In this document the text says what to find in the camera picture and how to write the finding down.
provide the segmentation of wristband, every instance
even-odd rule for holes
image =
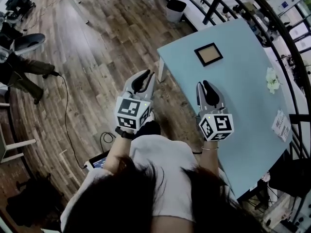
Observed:
[[[215,148],[215,149],[206,149],[206,148],[204,148],[204,147],[201,147],[201,149],[203,149],[203,150],[217,150],[217,149],[218,149],[218,147],[217,147],[217,148]]]
[[[116,127],[116,132],[122,137],[126,139],[133,140],[134,139],[134,134],[128,133],[126,131],[123,131],[121,127]]]

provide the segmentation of trash can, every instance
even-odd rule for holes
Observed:
[[[186,4],[179,0],[170,0],[166,5],[166,18],[170,22],[178,23],[182,17]]]

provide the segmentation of dark pants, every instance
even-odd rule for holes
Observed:
[[[161,135],[160,125],[156,121],[146,122],[144,126],[140,128],[135,134],[134,139],[142,135],[158,134]]]
[[[29,60],[22,57],[19,58],[20,65],[13,67],[14,72],[10,78],[8,86],[11,85],[16,89],[29,92],[34,99],[40,100],[43,95],[43,89],[29,80],[25,73],[37,75],[50,74],[55,66],[37,60]]]

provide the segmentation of framed picture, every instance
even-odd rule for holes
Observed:
[[[204,67],[223,58],[215,43],[196,49],[194,52]]]

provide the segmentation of white t-shirt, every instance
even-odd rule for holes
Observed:
[[[191,184],[181,170],[196,167],[191,148],[184,142],[171,141],[160,135],[143,135],[133,140],[130,157],[135,164],[148,165],[152,162],[157,170],[156,189],[160,187],[153,216],[176,216],[193,221],[191,213]],[[61,229],[64,230],[68,215],[86,188],[97,178],[112,175],[111,172],[95,168],[90,171],[78,192],[72,197],[61,215]]]

